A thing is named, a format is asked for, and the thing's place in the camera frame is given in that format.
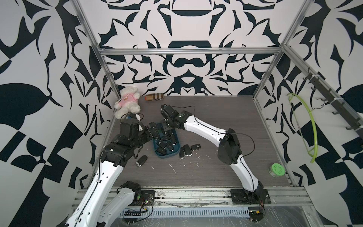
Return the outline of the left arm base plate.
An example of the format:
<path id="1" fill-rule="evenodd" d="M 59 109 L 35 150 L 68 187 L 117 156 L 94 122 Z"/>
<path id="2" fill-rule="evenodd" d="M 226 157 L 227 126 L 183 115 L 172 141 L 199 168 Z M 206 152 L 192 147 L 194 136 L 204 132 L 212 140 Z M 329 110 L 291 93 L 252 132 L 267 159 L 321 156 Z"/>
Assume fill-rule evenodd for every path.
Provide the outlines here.
<path id="1" fill-rule="evenodd" d="M 155 201 L 155 190 L 142 190 L 140 197 L 131 206 L 141 206 L 143 204 L 154 204 Z"/>

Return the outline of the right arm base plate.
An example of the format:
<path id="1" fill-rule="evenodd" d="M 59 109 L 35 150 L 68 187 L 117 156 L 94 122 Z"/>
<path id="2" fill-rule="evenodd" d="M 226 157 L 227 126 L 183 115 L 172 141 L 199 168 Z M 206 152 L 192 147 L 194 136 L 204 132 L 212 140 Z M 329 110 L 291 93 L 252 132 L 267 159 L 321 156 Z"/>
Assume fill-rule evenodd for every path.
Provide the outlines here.
<path id="1" fill-rule="evenodd" d="M 263 189 L 259 195 L 249 192 L 245 189 L 231 189 L 231 199 L 233 204 L 244 205 L 264 205 L 271 204 L 269 193 Z"/>

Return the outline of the black flip key silver end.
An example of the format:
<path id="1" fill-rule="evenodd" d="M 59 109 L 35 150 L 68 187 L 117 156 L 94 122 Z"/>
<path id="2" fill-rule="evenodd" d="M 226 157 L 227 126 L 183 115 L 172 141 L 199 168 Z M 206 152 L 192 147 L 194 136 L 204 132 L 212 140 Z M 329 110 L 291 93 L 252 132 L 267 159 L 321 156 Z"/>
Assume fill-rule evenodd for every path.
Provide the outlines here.
<path id="1" fill-rule="evenodd" d="M 183 147 L 180 148 L 179 158 L 180 159 L 184 159 L 185 158 L 185 151 L 184 151 L 184 148 Z"/>

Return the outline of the black car key box front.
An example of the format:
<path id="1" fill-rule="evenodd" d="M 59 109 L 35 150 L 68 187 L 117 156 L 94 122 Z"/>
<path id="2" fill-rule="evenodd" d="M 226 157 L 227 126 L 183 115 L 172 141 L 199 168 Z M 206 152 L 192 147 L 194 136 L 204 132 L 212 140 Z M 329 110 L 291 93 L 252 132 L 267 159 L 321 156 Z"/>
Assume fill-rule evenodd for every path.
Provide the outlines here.
<path id="1" fill-rule="evenodd" d="M 164 149 L 164 148 L 161 148 L 161 147 L 158 147 L 157 149 L 156 149 L 156 152 L 158 153 L 158 155 L 160 155 L 160 156 L 165 156 L 166 154 L 167 154 L 167 150 L 166 149 Z"/>

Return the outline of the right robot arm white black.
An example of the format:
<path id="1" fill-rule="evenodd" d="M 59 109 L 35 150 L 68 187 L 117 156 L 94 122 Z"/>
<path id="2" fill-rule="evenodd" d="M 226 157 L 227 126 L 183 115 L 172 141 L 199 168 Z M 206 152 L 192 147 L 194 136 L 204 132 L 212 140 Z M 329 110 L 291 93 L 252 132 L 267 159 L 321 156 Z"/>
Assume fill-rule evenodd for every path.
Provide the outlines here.
<path id="1" fill-rule="evenodd" d="M 161 115 L 164 118 L 166 127 L 176 128 L 193 132 L 218 147 L 218 159 L 231 167 L 240 180 L 246 199 L 252 203 L 258 201 L 263 194 L 263 184 L 254 176 L 249 169 L 241 151 L 237 133 L 232 130 L 223 130 L 214 127 L 198 119 L 188 111 L 178 112 L 172 106 L 161 105 Z"/>

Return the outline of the teal plastic storage box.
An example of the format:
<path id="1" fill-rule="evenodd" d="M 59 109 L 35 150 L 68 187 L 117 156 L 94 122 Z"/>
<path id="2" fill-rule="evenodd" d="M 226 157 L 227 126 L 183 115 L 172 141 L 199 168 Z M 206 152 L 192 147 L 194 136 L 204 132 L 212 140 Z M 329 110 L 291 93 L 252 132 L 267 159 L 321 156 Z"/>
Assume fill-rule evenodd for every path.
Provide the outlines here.
<path id="1" fill-rule="evenodd" d="M 178 155 L 181 149 L 180 142 L 175 129 L 165 130 L 161 123 L 156 124 L 159 137 L 153 139 L 155 154 L 161 159 Z"/>

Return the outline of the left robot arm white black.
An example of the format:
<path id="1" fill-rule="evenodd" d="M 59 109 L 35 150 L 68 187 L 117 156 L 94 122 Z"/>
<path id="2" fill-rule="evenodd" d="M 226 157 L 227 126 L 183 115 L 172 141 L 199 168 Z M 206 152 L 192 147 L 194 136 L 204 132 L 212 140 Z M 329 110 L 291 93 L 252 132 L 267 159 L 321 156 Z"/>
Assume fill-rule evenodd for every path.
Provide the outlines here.
<path id="1" fill-rule="evenodd" d="M 98 170 L 82 201 L 63 224 L 65 227 L 109 227 L 129 205 L 140 199 L 141 186 L 127 181 L 117 195 L 106 204 L 112 186 L 127 162 L 135 158 L 134 150 L 155 139 L 159 133 L 155 123 L 121 123 L 120 133 L 106 145 Z"/>

